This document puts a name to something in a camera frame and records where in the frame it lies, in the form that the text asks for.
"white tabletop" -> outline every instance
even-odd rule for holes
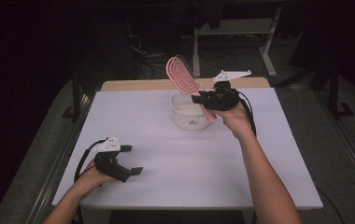
[[[274,89],[240,89],[250,99],[258,139],[299,209],[322,202],[294,141]],[[144,167],[126,183],[106,183],[82,204],[105,209],[242,209],[252,207],[238,141],[218,118],[201,131],[179,129],[171,91],[97,92],[52,204],[73,184],[74,172],[92,143],[118,136],[134,146],[119,163]],[[90,153],[87,164],[94,158]]]

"person's left hand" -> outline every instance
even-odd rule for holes
[[[106,182],[114,179],[108,175],[104,175],[96,170],[95,162],[92,160],[78,180],[72,186],[72,190],[78,194],[81,199],[86,198],[94,189],[100,187]]]

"basket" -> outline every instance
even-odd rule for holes
[[[201,107],[192,102],[192,96],[176,93],[171,97],[175,124],[184,130],[198,131],[209,126]]]

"person's right hand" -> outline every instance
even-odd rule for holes
[[[253,133],[250,128],[247,111],[242,106],[242,103],[239,102],[230,110],[211,110],[211,112],[222,117],[223,123],[233,132],[236,138],[242,136],[243,132],[250,131]]]

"pink hairbrush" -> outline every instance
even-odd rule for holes
[[[181,93],[200,95],[198,92],[199,83],[193,78],[192,69],[186,63],[184,58],[180,55],[172,57],[166,64],[166,74],[171,79],[178,91]],[[210,113],[203,105],[200,105],[203,110],[207,121],[213,122],[216,115]]]

